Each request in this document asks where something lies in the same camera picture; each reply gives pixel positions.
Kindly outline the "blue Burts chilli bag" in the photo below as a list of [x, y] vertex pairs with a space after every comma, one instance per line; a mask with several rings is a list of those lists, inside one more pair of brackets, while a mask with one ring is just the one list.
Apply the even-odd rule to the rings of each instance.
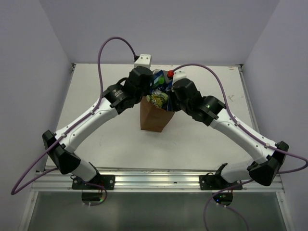
[[166, 94], [168, 95], [166, 111], [172, 111], [172, 84], [173, 81], [170, 81], [166, 87]]

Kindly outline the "grey-green Himalaya snack packet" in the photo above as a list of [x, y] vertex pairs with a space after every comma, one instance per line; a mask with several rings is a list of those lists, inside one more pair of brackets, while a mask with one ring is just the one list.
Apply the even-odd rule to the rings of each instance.
[[155, 90], [150, 95], [146, 96], [148, 102], [151, 102], [159, 108], [162, 108], [162, 106], [168, 102], [168, 98], [169, 96], [160, 90]]

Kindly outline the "brown paper bag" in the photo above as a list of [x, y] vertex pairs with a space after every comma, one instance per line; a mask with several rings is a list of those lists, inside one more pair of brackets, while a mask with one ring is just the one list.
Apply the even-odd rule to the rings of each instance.
[[145, 131], [162, 132], [175, 112], [156, 107], [143, 97], [140, 102], [140, 128]]

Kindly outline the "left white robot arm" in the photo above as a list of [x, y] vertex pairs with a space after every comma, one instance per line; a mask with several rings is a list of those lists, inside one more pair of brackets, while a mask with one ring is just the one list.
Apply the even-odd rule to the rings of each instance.
[[55, 133], [49, 130], [43, 133], [47, 154], [63, 175], [72, 173], [82, 179], [89, 189], [99, 186], [97, 169], [78, 157], [75, 150], [101, 125], [138, 104], [149, 93], [152, 82], [152, 71], [137, 66], [128, 77], [103, 91], [95, 104], [68, 126]]

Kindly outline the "blue-green Burts sea salt bag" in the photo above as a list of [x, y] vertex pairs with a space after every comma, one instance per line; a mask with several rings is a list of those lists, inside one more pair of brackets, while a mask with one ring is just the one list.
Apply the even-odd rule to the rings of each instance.
[[153, 71], [153, 84], [151, 86], [152, 90], [166, 91], [170, 80], [167, 77], [167, 72], [164, 70], [155, 69]]

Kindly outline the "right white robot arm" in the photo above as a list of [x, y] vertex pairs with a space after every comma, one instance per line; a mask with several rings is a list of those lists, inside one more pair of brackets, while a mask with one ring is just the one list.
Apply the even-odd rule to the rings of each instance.
[[225, 189], [239, 180], [254, 180], [270, 186], [284, 163], [289, 145], [272, 141], [247, 124], [229, 115], [226, 105], [214, 96], [202, 96], [195, 84], [182, 78], [172, 85], [173, 97], [178, 108], [222, 134], [244, 149], [251, 159], [235, 164], [222, 164], [206, 182], [212, 187]]

